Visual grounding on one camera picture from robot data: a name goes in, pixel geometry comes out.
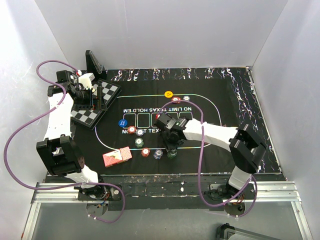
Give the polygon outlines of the green poker chip stack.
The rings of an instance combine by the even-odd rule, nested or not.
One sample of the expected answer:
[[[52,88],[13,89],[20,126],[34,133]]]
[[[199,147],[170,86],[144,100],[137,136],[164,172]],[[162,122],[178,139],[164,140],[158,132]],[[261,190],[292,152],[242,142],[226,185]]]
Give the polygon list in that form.
[[[177,151],[171,150],[171,151],[168,151],[168,152],[167,152],[167,157],[168,157],[169,159],[173,159],[173,158],[175,158],[175,157],[177,156],[177,154],[178,154]]]

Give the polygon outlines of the blue poker chip stack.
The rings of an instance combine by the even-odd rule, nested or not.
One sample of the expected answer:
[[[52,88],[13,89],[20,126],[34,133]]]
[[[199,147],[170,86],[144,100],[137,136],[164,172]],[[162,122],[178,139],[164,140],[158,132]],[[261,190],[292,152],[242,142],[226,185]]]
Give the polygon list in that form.
[[[161,159],[163,156],[163,151],[161,149],[155,150],[153,157],[157,160]]]

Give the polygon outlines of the red chips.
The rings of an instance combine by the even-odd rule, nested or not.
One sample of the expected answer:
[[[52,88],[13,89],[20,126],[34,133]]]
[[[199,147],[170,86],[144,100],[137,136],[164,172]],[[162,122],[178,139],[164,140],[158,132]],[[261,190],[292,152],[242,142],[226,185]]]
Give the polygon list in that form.
[[[127,132],[129,134],[134,134],[136,132],[136,127],[135,126],[129,126],[127,129]]]
[[[179,103],[181,102],[181,98],[175,96],[175,97],[173,97],[173,98],[171,99],[171,101],[172,101],[173,104],[179,104]]]

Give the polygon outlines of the blue chips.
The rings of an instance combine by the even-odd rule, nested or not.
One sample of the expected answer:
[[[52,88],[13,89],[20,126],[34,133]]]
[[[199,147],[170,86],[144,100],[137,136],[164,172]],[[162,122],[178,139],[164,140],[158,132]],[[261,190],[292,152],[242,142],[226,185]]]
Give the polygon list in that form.
[[[145,133],[145,131],[144,131],[143,129],[138,129],[138,130],[136,131],[136,135],[139,136],[139,137],[143,136],[144,133]]]
[[[185,96],[183,97],[183,100],[184,100],[184,101],[189,101],[189,100],[190,100],[190,97],[187,96],[187,95],[185,95]]]

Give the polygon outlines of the red poker chip stack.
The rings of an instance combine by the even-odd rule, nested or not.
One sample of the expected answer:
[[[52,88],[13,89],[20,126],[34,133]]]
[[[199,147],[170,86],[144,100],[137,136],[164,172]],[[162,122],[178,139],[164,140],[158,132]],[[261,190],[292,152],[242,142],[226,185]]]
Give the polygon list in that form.
[[[149,149],[149,148],[143,148],[143,149],[141,150],[141,155],[142,155],[143,157],[148,157],[149,154],[150,154],[150,149]]]

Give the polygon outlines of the yellow big blind button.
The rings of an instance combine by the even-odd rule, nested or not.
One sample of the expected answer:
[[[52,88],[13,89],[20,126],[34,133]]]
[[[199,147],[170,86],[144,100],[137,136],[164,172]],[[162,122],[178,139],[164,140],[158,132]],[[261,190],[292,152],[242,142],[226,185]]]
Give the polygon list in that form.
[[[164,96],[169,99],[171,99],[173,95],[174,95],[173,92],[169,90],[164,93]]]

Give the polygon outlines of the green chips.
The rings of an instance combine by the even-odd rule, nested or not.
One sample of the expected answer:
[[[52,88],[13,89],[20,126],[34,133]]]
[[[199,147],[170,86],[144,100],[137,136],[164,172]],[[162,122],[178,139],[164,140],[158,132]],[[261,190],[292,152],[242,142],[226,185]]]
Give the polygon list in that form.
[[[136,138],[134,143],[137,148],[142,148],[144,146],[144,141],[141,137]]]

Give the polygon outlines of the blue small blind button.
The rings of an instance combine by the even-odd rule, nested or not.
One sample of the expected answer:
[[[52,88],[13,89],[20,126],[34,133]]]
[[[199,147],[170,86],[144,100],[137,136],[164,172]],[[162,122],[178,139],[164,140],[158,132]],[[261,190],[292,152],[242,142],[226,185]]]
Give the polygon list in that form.
[[[128,121],[124,118],[118,121],[118,126],[121,128],[125,128],[127,125],[128,125]]]

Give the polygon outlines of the red playing card box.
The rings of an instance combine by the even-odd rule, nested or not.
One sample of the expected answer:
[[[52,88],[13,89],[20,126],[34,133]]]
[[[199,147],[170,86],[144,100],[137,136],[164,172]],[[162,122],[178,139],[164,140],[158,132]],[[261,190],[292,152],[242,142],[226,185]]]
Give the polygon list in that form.
[[[126,162],[132,158],[130,148],[123,147],[102,155],[104,166],[106,168]]]

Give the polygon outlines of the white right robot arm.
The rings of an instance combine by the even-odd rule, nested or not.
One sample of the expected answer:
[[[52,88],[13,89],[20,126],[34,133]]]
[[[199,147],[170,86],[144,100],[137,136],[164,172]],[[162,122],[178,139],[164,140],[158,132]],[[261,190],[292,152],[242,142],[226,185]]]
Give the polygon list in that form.
[[[168,153],[173,153],[183,141],[199,141],[227,150],[235,167],[225,186],[225,193],[237,199],[245,192],[244,185],[258,172],[267,146],[248,125],[226,127],[200,122],[196,119],[174,118],[169,114],[157,115],[154,124],[160,130]]]

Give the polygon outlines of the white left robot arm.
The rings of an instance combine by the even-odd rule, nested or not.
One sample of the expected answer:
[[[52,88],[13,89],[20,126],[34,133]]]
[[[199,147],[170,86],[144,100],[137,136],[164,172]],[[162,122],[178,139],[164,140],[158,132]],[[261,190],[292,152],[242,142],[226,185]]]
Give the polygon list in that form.
[[[101,176],[85,164],[85,157],[72,138],[71,118],[74,106],[91,110],[95,107],[93,73],[58,71],[57,81],[47,90],[50,106],[48,126],[36,151],[52,176],[78,183],[76,189],[95,200],[106,198],[108,190]]]

